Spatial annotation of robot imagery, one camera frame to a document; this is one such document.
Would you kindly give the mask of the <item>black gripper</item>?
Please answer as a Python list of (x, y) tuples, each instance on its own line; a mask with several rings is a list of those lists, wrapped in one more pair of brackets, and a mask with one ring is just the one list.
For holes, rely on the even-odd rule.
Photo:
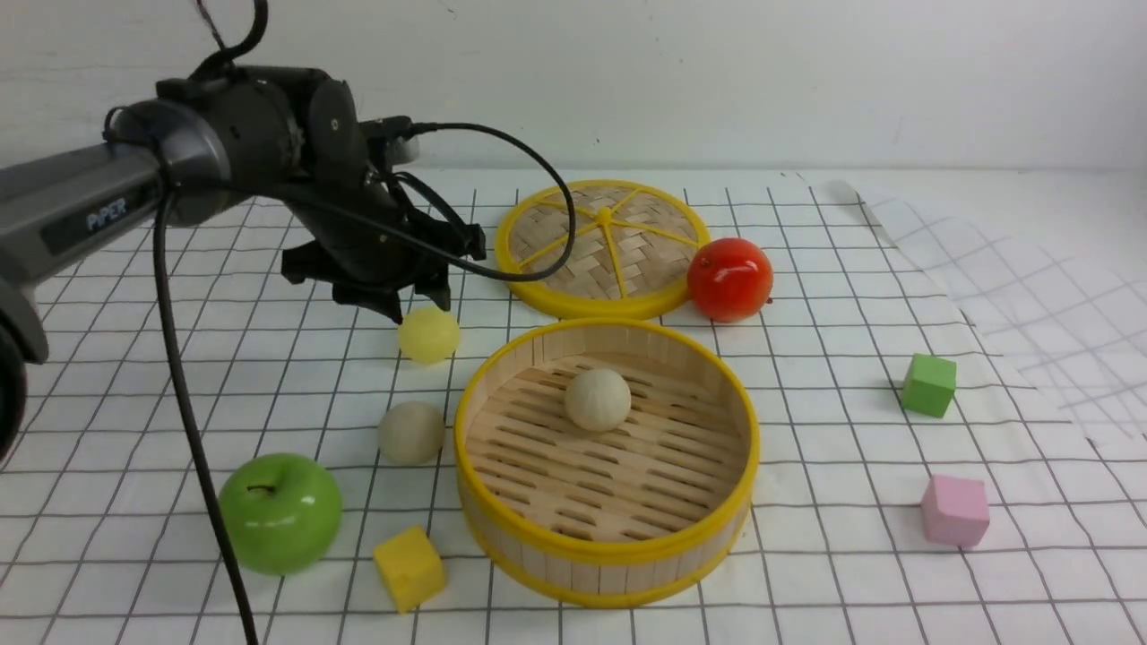
[(303, 134), (309, 163), (284, 186), (286, 205), (311, 233), (282, 255), (292, 283), (331, 283), (336, 305), (359, 306), (404, 322), (399, 294), (414, 293), (452, 311), (448, 261), (484, 261), (482, 231), (465, 223), (426, 182), (382, 173), (370, 164), (356, 99), (345, 81), (313, 81)]

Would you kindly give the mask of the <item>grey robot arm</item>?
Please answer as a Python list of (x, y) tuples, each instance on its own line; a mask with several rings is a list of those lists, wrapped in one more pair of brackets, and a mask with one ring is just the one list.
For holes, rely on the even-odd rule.
[(155, 217), (190, 228), (247, 196), (280, 199), (311, 233), (283, 252), (290, 283), (331, 286), (337, 305), (401, 322), (412, 288), (440, 309), (448, 261), (484, 261), (485, 234), (439, 197), (414, 207), (396, 164), (418, 155), (413, 123), (360, 121), (346, 81), (312, 68), (240, 67), (165, 79), (104, 122), (102, 143), (3, 169), (3, 452), (28, 399), (26, 367), (49, 355), (37, 286)]

